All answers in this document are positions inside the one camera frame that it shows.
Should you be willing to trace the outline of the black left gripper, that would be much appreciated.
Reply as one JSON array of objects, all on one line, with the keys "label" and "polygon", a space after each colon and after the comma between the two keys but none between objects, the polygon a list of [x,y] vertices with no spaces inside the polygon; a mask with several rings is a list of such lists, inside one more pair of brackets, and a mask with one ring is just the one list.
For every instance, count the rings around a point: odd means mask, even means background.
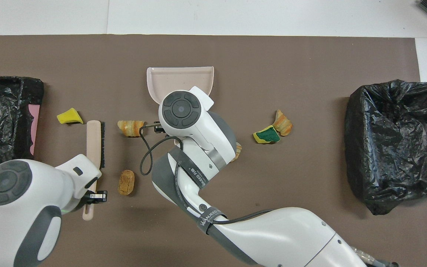
[{"label": "black left gripper", "polygon": [[87,191],[87,204],[98,204],[106,202],[108,198],[108,191],[102,190],[102,191]]}]

